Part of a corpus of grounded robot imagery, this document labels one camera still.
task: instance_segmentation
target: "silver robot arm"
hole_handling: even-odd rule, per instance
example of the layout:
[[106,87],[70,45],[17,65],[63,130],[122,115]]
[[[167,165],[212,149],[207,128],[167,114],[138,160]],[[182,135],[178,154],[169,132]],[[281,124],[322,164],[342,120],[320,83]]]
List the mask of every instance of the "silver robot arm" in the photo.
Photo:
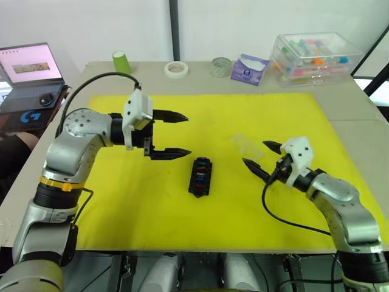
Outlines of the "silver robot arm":
[[359,192],[350,183],[323,170],[311,170],[314,157],[307,137],[295,137],[285,144],[264,141],[283,155],[273,174],[248,159],[244,163],[270,185],[276,179],[306,193],[324,215],[342,263],[347,291],[389,291],[388,263],[384,257],[379,227],[359,201]]
[[175,159],[180,148],[155,151],[153,123],[183,122],[185,116],[153,110],[152,100],[135,89],[121,114],[78,109],[67,115],[63,131],[50,145],[35,197],[29,202],[13,247],[15,266],[0,279],[0,291],[63,291],[60,266],[69,263],[77,242],[72,223],[78,198],[102,147],[144,148],[151,159]]

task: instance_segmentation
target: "plastic storage box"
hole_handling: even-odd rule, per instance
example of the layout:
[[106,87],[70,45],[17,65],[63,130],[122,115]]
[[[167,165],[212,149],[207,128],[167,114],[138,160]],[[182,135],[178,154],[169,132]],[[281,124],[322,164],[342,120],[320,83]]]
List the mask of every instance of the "plastic storage box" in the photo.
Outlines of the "plastic storage box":
[[285,87],[342,81],[363,53],[336,32],[279,35],[270,61]]

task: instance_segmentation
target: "laptop keyboard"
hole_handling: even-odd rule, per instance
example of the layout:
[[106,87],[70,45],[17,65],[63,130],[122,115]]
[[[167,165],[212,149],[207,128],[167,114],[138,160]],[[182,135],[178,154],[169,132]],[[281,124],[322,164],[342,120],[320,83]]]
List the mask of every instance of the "laptop keyboard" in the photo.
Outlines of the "laptop keyboard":
[[55,94],[60,91],[62,86],[63,84],[61,83],[61,84],[30,87],[30,88],[15,88],[15,90],[11,91],[9,97],[12,96],[13,99],[25,99],[28,97],[41,96],[42,94],[48,92]]

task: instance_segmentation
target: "laptop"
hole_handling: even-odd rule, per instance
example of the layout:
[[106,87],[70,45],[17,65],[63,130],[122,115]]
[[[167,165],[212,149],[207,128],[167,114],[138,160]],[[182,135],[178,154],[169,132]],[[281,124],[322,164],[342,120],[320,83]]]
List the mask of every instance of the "laptop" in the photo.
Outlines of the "laptop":
[[0,68],[12,87],[0,114],[52,108],[65,84],[47,43],[0,49]]

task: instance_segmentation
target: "white wall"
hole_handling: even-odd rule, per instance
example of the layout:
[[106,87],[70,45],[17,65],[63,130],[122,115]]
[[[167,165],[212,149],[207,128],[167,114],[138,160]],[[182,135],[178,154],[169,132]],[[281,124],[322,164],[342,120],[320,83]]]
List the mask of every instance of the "white wall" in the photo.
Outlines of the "white wall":
[[85,64],[173,59],[168,0],[0,0],[0,47],[47,41],[65,81]]
[[389,32],[355,73],[355,76],[375,77],[389,63]]
[[180,0],[181,59],[268,58],[284,33],[336,31],[364,52],[389,22],[388,0]]

